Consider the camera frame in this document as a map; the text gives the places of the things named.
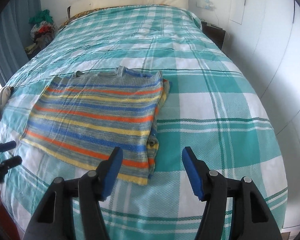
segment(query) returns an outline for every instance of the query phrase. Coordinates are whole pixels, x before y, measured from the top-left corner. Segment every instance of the striped sweater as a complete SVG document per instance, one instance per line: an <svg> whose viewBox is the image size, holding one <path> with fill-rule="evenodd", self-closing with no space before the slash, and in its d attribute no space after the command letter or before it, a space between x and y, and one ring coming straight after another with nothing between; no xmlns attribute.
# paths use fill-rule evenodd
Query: striped sweater
<svg viewBox="0 0 300 240"><path fill-rule="evenodd" d="M114 147L123 150L118 178L146 185L159 143L156 115L169 82L125 67L97 75L55 77L30 112L22 143L94 170Z"/></svg>

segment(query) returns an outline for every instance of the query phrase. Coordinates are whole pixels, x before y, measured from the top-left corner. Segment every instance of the bed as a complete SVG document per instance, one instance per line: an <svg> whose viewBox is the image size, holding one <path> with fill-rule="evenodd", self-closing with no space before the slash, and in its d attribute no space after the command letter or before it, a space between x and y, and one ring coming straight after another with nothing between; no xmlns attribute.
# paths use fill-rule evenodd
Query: bed
<svg viewBox="0 0 300 240"><path fill-rule="evenodd" d="M280 149L266 112L249 82L202 33L200 20L168 5L100 9L73 18L54 41L7 83L15 90L0 121L0 142L17 147L0 162L20 155L1 185L2 201L20 231L52 180L86 171L19 141L32 106L55 76L111 71L119 65L155 73L172 86L158 115L156 168L147 186L117 180L100 203L111 239L194 239L205 203L193 195L181 160L191 146L198 159L225 177L253 179L279 228L287 181ZM231 224L227 203L223 239ZM77 239L83 239L78 201L73 200Z"/></svg>

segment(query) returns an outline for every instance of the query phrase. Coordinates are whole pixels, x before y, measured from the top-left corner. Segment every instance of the green and white checkered bedspread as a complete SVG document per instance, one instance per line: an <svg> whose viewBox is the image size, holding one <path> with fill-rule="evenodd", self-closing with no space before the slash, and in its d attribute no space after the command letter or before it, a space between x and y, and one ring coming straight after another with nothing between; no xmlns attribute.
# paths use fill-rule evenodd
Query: green and white checkered bedspread
<svg viewBox="0 0 300 240"><path fill-rule="evenodd" d="M156 73L172 82L158 116L160 146L147 186L117 180L100 203L111 239L194 239L205 203L193 195L181 161L191 146L198 159L228 178L251 177L282 227L287 181L273 128L239 69L201 31L191 12L168 6L103 9L66 26L8 82L15 87L0 122L0 142L17 148L22 165L6 175L2 200L25 230L49 184L86 171L19 142L29 112L55 75L110 71L119 65ZM231 203L223 239L229 234ZM77 239L83 239L74 200Z"/></svg>

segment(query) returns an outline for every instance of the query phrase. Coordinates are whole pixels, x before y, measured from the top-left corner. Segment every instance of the dark brown nightstand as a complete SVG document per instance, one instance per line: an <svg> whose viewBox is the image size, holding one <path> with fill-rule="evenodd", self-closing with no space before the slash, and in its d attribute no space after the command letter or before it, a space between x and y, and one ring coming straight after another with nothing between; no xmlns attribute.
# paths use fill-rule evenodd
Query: dark brown nightstand
<svg viewBox="0 0 300 240"><path fill-rule="evenodd" d="M202 32L212 40L219 49L222 49L223 41L226 36L226 31L210 23L201 21Z"/></svg>

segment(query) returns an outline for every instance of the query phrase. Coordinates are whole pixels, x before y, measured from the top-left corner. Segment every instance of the curtain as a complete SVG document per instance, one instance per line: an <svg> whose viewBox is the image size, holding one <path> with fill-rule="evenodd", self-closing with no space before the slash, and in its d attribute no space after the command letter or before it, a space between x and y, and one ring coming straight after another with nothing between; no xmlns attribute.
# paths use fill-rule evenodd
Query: curtain
<svg viewBox="0 0 300 240"><path fill-rule="evenodd" d="M33 43L29 18L41 11L40 0L10 0L0 14L0 84L4 86L28 57L24 47Z"/></svg>

